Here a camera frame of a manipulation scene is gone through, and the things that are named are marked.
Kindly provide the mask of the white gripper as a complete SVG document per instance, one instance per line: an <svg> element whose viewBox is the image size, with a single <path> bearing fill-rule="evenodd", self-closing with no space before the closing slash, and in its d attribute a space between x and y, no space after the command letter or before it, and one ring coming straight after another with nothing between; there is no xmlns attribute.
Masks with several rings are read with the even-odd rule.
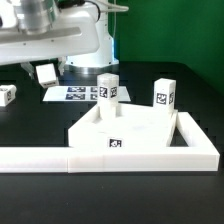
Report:
<svg viewBox="0 0 224 224"><path fill-rule="evenodd" d="M33 79L34 66L28 61L59 57L57 67L63 75L65 56L98 50L97 16L95 9L64 9L48 32L27 35L18 31L12 12L0 12L3 23L0 27L0 65L21 63L21 68Z"/></svg>

